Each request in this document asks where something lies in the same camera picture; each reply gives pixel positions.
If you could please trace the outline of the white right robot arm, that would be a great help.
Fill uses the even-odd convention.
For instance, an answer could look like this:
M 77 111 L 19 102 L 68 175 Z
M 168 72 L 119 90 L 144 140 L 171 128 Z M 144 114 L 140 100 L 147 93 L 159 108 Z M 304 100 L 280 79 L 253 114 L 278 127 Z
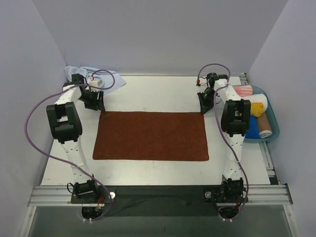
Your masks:
M 228 83 L 227 75 L 209 73 L 206 76 L 207 89 L 197 94 L 202 115 L 214 109 L 216 96 L 224 103 L 219 131 L 226 143 L 226 163 L 221 186 L 212 194 L 218 201 L 233 202 L 241 199 L 246 189 L 243 186 L 240 168 L 241 150 L 250 126 L 251 102 L 243 99 Z

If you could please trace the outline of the brown towel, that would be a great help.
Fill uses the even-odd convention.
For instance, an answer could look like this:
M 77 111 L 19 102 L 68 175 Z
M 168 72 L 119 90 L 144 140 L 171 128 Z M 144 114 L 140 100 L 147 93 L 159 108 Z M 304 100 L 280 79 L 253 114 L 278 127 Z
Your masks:
M 208 161 L 200 113 L 102 112 L 94 160 Z

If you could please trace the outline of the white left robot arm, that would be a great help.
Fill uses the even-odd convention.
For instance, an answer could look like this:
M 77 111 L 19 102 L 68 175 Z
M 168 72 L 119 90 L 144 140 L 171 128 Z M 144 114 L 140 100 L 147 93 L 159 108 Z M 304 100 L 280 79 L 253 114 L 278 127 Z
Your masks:
M 76 109 L 78 100 L 86 109 L 104 111 L 103 91 L 88 89 L 84 84 L 84 76 L 73 74 L 72 81 L 63 85 L 64 93 L 53 104 L 46 107 L 51 134 L 63 147 L 71 163 L 74 175 L 72 195 L 81 201 L 96 202 L 101 196 L 100 188 L 92 179 L 93 173 L 87 165 L 80 138 L 83 133 L 82 124 Z

